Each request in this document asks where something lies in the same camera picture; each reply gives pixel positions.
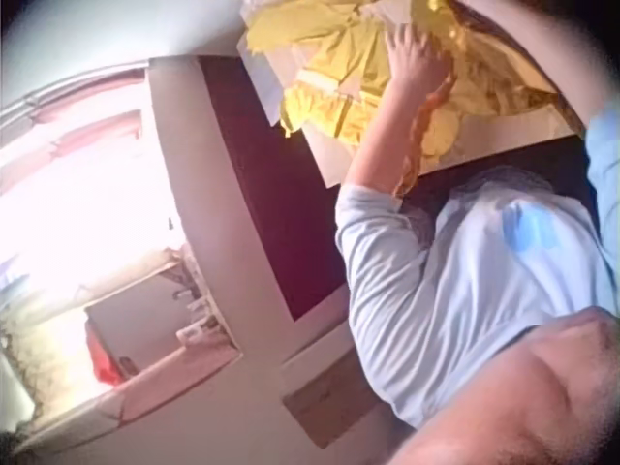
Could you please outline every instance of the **yellow paper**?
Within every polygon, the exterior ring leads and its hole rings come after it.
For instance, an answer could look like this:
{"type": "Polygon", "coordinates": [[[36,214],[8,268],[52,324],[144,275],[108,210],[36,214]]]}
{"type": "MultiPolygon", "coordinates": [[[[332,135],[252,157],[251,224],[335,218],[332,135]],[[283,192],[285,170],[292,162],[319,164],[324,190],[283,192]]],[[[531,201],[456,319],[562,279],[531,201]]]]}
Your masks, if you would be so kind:
{"type": "MultiPolygon", "coordinates": [[[[312,122],[347,144],[361,142],[390,79],[386,27],[359,13],[358,6],[370,1],[292,0],[261,10],[252,21],[248,47],[253,51],[308,41],[319,45],[301,73],[305,82],[285,91],[281,121],[287,132],[312,122]],[[360,77],[359,98],[337,91],[351,76],[360,77]]],[[[447,0],[411,0],[411,15],[452,54],[457,74],[449,101],[435,110],[424,134],[424,163],[436,163],[450,150],[465,114],[520,114],[551,101],[552,85],[527,59],[492,36],[461,26],[447,0]]],[[[414,168],[410,164],[404,176],[407,188],[414,168]]]]}

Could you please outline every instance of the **wall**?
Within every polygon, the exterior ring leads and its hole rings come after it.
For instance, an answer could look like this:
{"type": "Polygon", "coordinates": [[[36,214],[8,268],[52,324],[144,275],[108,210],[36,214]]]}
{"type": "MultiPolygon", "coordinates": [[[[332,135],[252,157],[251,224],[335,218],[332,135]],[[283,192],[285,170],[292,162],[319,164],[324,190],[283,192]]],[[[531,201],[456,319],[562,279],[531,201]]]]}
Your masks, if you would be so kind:
{"type": "Polygon", "coordinates": [[[345,284],[334,241],[338,187],[326,189],[301,132],[271,127],[241,59],[200,58],[204,78],[271,269],[293,318],[345,284]]]}
{"type": "Polygon", "coordinates": [[[2,41],[1,107],[61,78],[187,53],[237,55],[241,0],[38,0],[2,41]]]}
{"type": "MultiPolygon", "coordinates": [[[[236,182],[200,65],[188,58],[155,60],[149,74],[184,231],[244,357],[148,417],[46,463],[382,463],[397,438],[386,405],[318,449],[281,402],[295,379],[325,369],[345,350],[330,341],[314,356],[307,355],[311,347],[295,357],[342,321],[346,290],[293,321],[236,182]]],[[[330,339],[350,347],[342,328],[330,339]]]]}

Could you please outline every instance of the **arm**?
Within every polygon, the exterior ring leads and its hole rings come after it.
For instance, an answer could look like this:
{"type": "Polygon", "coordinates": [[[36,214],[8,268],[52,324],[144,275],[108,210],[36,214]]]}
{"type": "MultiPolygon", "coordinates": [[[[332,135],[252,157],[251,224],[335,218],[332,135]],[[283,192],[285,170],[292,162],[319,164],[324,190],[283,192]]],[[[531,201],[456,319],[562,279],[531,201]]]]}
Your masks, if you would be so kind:
{"type": "MultiPolygon", "coordinates": [[[[392,194],[412,150],[411,128],[427,96],[447,97],[451,59],[439,53],[432,39],[419,37],[411,26],[400,26],[387,34],[387,54],[392,79],[387,85],[376,118],[351,163],[345,184],[354,184],[392,194]]],[[[413,150],[420,154],[416,140],[413,150]]]]}
{"type": "Polygon", "coordinates": [[[555,82],[588,127],[588,177],[597,191],[603,254],[620,282],[618,84],[586,35],[514,0],[460,0],[511,34],[555,82]]]}
{"type": "Polygon", "coordinates": [[[406,354],[423,345],[420,328],[431,314],[412,307],[428,254],[392,193],[412,150],[419,107],[446,80],[451,63],[409,27],[389,40],[388,50],[392,81],[340,190],[336,243],[347,268],[349,323],[364,373],[381,398],[401,405],[403,373],[416,369],[406,354]]]}
{"type": "Polygon", "coordinates": [[[459,1],[519,42],[555,82],[586,127],[617,94],[605,60],[576,27],[514,0],[459,1]]]}

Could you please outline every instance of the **window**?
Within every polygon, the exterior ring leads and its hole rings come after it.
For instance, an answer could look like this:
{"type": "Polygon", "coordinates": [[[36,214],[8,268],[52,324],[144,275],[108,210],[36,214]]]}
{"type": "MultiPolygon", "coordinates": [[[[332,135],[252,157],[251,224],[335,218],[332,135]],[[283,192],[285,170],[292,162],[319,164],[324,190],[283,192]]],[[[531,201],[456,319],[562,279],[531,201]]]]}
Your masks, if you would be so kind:
{"type": "MultiPolygon", "coordinates": [[[[187,324],[200,323],[233,349],[192,262],[150,111],[143,76],[114,77],[35,110],[35,124],[0,151],[0,331],[36,405],[30,432],[89,402],[136,391],[136,382],[118,385],[149,370],[114,355],[91,317],[154,277],[176,280],[173,298],[191,297],[185,303],[199,314],[187,310],[187,324]],[[102,360],[108,366],[96,366],[102,360]]],[[[224,352],[218,360],[236,355],[224,352]]],[[[121,411],[137,418],[186,389],[184,380],[204,376],[181,376],[168,390],[142,396],[150,403],[121,411]]],[[[121,415],[119,422],[127,420],[121,415]]]]}

